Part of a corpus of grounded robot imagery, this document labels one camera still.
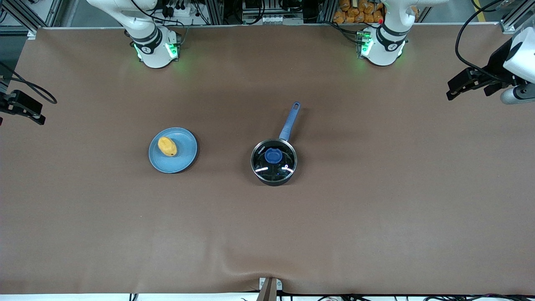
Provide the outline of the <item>yellow potato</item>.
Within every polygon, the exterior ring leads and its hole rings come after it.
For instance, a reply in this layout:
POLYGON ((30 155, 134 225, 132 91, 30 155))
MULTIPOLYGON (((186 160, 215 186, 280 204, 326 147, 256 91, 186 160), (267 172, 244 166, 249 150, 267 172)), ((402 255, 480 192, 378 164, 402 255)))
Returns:
POLYGON ((165 156, 172 157, 178 153, 176 143, 167 136, 160 137, 157 141, 157 146, 165 156))

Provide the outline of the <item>bag of orange buns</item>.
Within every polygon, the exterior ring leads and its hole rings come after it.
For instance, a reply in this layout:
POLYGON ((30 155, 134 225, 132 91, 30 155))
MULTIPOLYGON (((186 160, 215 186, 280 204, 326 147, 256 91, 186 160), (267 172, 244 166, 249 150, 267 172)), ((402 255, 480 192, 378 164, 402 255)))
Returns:
POLYGON ((386 6, 380 0, 338 0, 333 23, 378 23, 384 21, 386 6))

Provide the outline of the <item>brown table cover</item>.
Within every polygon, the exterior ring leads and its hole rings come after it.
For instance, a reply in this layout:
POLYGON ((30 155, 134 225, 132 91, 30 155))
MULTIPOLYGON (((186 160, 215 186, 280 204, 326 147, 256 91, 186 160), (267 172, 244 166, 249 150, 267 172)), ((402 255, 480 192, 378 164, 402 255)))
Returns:
POLYGON ((58 99, 0 126, 0 294, 535 295, 535 103, 469 91, 458 26, 377 67, 328 26, 189 30, 154 70, 120 29, 42 29, 58 99), (195 135, 181 173, 148 158, 195 135))

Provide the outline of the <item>blue round plate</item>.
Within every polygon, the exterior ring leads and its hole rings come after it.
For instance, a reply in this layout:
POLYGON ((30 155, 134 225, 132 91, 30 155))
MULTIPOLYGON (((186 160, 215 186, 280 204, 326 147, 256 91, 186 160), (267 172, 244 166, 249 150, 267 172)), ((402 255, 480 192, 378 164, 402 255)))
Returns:
POLYGON ((191 131, 173 127, 155 135, 149 145, 148 158, 152 166, 162 173, 181 173, 195 161, 198 150, 197 139, 191 131), (159 147, 158 142, 162 138, 174 143, 176 149, 172 156, 167 156, 159 147))

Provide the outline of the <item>white power strip with plugs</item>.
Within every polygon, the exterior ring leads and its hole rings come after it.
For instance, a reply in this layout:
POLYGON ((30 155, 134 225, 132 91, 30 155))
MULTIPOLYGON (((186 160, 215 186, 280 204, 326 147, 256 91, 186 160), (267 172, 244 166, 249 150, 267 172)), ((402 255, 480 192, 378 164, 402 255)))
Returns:
POLYGON ((197 13, 192 0, 161 0, 164 18, 190 17, 197 13))

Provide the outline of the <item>aluminium frame profile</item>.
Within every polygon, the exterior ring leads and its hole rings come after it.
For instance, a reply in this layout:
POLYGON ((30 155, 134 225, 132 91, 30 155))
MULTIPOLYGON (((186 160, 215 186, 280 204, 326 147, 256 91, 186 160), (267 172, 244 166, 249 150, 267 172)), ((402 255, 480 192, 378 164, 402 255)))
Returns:
POLYGON ((35 39, 40 28, 56 25, 69 0, 0 0, 0 37, 35 39))
POLYGON ((535 25, 535 0, 503 0, 499 8, 506 12, 500 20, 503 34, 535 25))

